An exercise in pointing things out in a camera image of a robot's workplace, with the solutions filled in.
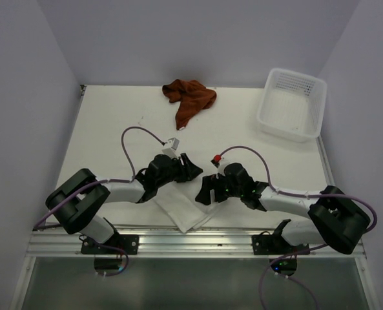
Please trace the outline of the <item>white towel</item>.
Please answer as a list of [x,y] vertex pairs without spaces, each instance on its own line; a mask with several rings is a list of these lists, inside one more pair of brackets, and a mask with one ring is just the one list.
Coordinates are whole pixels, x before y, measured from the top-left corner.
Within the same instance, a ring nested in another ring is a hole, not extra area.
[[184,184],[170,183],[160,188],[152,199],[182,233],[199,229],[220,210],[218,204],[206,206],[194,201],[193,185],[191,192],[187,187]]

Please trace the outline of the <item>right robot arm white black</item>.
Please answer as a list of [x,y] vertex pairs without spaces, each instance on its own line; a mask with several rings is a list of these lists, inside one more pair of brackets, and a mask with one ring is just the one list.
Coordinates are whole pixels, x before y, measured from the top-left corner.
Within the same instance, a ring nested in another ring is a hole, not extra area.
[[272,234],[256,236],[265,254],[285,254],[310,244],[326,244],[351,254],[370,224],[369,216],[337,187],[327,186],[312,195],[284,195],[267,182],[255,181],[239,163],[230,163],[217,174],[203,177],[196,202],[204,205],[238,198],[246,207],[263,212],[284,212],[299,220],[280,222]]

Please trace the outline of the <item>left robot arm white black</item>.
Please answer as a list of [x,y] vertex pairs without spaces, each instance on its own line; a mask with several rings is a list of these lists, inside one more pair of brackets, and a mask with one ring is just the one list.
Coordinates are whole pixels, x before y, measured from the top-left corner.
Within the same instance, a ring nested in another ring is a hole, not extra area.
[[114,226],[97,215],[106,203],[145,203],[155,197],[158,189],[171,183],[185,183],[196,179],[203,169],[182,153],[177,158],[158,154],[141,169],[133,180],[99,180],[89,169],[81,169],[58,187],[45,205],[49,215],[68,234],[81,233],[93,239],[104,253],[113,253],[119,245]]

